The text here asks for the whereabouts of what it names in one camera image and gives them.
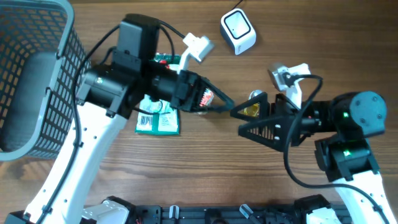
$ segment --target wood grain surface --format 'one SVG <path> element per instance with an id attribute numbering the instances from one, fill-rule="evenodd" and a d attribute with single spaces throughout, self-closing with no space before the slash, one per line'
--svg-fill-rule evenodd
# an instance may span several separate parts
<path id="1" fill-rule="evenodd" d="M 255 46 L 235 56 L 220 35 L 220 18 L 232 1 L 129 2 L 73 4 L 75 28 L 86 50 L 127 13 L 162 19 L 183 33 L 206 35 L 216 48 L 202 65 L 190 69 L 223 90 L 236 104 L 252 90 L 274 96 L 266 72 L 272 62 L 287 66 L 308 63 L 324 85 L 316 100 L 330 100 L 349 91 L 373 90 L 388 106 L 386 133 L 371 139 L 381 166 L 390 205 L 398 212 L 398 13 L 397 1 L 245 1 L 241 7 L 257 32 Z M 172 34 L 176 51 L 184 45 Z M 94 54 L 102 59 L 115 45 L 111 36 Z M 159 52 L 170 52 L 162 35 Z M 302 82 L 304 97 L 315 82 Z M 146 136 L 134 133 L 132 115 L 101 163 L 88 205 L 115 195 L 136 205 L 241 205 L 291 203 L 296 198 L 323 194 L 339 201 L 334 190 L 308 190 L 289 179 L 282 154 L 238 136 L 242 121 L 228 113 L 181 113 L 181 135 Z M 326 182 L 317 166 L 316 134 L 292 148 L 290 161 L 296 175 L 309 183 Z M 24 158 L 0 163 L 0 222 L 7 213 L 23 210 L 40 189 L 52 161 Z"/>

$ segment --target plastic basket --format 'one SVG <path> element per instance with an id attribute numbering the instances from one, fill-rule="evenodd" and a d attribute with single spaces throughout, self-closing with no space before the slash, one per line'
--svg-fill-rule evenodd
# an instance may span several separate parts
<path id="1" fill-rule="evenodd" d="M 64 0 L 0 0 L 0 161 L 58 155 L 85 56 L 73 20 Z"/>

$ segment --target green and white packet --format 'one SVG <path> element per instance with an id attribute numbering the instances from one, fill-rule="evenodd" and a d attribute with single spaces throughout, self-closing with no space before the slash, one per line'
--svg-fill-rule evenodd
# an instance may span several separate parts
<path id="1" fill-rule="evenodd" d="M 164 100 L 152 102 L 150 97 L 145 95 L 140 102 L 139 108 L 156 114 L 138 113 L 136 133 L 153 135 L 180 134 L 178 110 L 171 108 L 169 102 Z"/>

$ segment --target wooden tabletop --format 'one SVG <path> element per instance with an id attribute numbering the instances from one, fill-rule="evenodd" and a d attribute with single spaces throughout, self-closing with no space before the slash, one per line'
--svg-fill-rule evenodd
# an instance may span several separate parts
<path id="1" fill-rule="evenodd" d="M 273 62 L 289 67 L 309 64 L 313 74 L 324 78 L 316 100 L 349 91 L 380 93 L 388 106 L 386 133 L 371 138 L 371 145 L 390 205 L 398 213 L 396 1 L 247 0 L 240 7 L 254 26 L 257 41 L 240 56 L 233 54 L 220 34 L 221 16 L 235 1 L 72 2 L 75 29 L 86 50 L 132 12 L 162 19 L 184 34 L 206 35 L 216 47 L 201 65 L 192 62 L 190 70 L 209 78 L 236 105 L 257 89 L 273 99 L 277 91 L 266 72 Z M 181 54 L 182 40 L 175 34 L 172 38 Z M 101 60 L 116 40 L 114 34 L 92 60 Z M 163 34 L 158 49 L 170 52 Z M 304 81 L 301 86 L 306 98 L 315 82 Z M 148 136 L 134 132 L 136 114 L 132 115 L 101 163 L 86 203 L 97 204 L 110 195 L 136 205 L 180 206 L 291 203 L 313 194 L 340 200 L 333 189 L 309 190 L 295 184 L 284 170 L 282 154 L 239 137 L 240 124 L 229 113 L 181 113 L 181 135 Z M 298 178 L 314 184 L 327 181 L 317 166 L 313 141 L 328 136 L 331 133 L 316 134 L 291 149 L 291 166 Z M 0 163 L 0 222 L 7 213 L 26 208 L 52 164 L 28 157 Z"/>

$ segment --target small square device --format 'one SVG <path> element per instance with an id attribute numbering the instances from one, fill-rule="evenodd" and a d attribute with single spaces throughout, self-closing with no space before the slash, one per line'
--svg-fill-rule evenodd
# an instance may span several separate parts
<path id="1" fill-rule="evenodd" d="M 256 31 L 242 9 L 233 9 L 221 18 L 221 35 L 239 55 L 256 42 Z"/>

